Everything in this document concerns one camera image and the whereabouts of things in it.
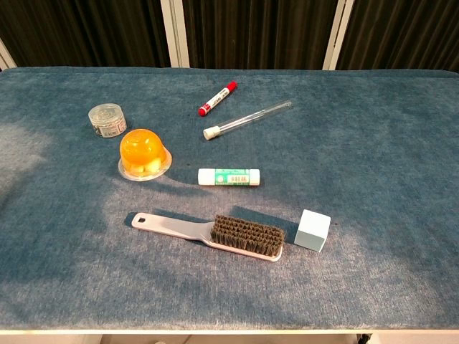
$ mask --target glue stick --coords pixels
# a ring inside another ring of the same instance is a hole
[[[260,170],[231,168],[200,168],[199,185],[260,185]]]

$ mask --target orange jelly cup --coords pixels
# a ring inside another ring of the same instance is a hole
[[[118,169],[123,177],[147,181],[167,171],[171,154],[153,131],[135,129],[124,135],[120,143],[121,159]]]

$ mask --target brush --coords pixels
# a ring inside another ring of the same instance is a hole
[[[137,213],[132,220],[132,227],[182,239],[199,240],[215,249],[270,262],[280,259],[284,241],[282,229],[222,215],[217,215],[213,222],[198,224]]]

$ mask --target red marker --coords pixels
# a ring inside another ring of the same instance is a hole
[[[201,106],[198,110],[198,113],[201,117],[207,115],[207,113],[215,108],[215,106],[221,102],[228,94],[235,90],[237,87],[237,83],[235,81],[231,81],[223,90],[218,92],[211,100],[206,102],[203,106]]]

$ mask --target black curtain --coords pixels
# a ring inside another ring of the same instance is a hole
[[[458,0],[356,0],[336,69],[459,71]]]
[[[183,0],[191,67],[320,70],[338,0]]]
[[[170,67],[160,0],[0,0],[18,67]]]

